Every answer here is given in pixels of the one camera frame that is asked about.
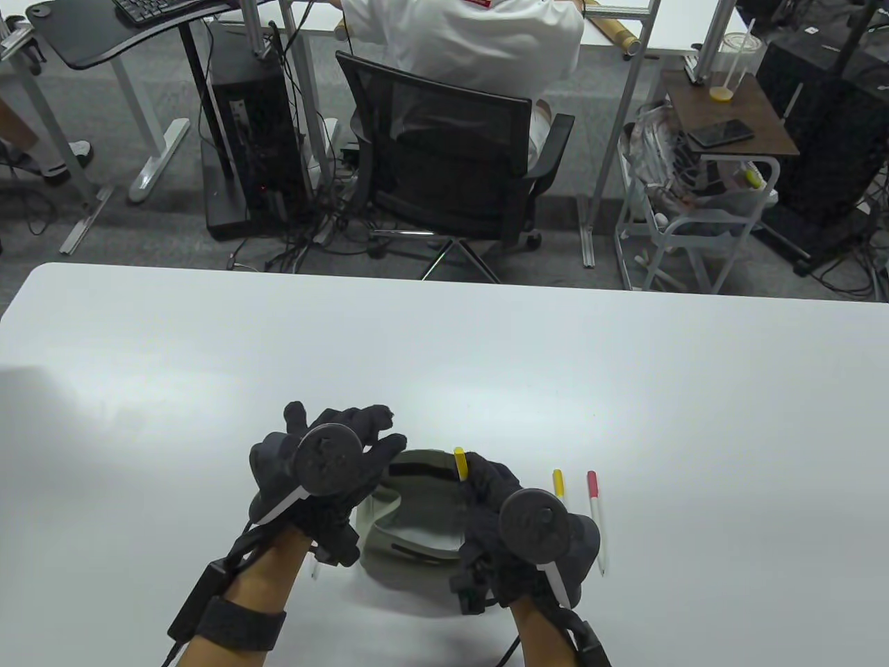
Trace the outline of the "person's left hand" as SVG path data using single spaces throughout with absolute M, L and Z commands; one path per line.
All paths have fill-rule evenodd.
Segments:
M 249 453 L 258 487 L 251 525 L 270 534 L 293 525 L 315 544 L 321 562 L 348 568 L 360 556 L 352 511 L 406 450 L 406 437 L 392 432 L 393 414 L 384 404 L 325 409 L 309 422 L 294 401 L 283 418 L 285 432 L 269 433 Z

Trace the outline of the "person's right hand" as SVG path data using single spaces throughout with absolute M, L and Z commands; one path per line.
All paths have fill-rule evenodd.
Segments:
M 499 520 L 505 501 L 522 487 L 502 463 L 477 453 L 465 454 L 466 479 L 460 491 L 466 502 L 465 540 L 458 550 L 460 570 L 450 579 L 463 614 L 482 614 L 486 607 L 509 607 L 521 598 L 553 606 L 547 576 L 508 549 Z

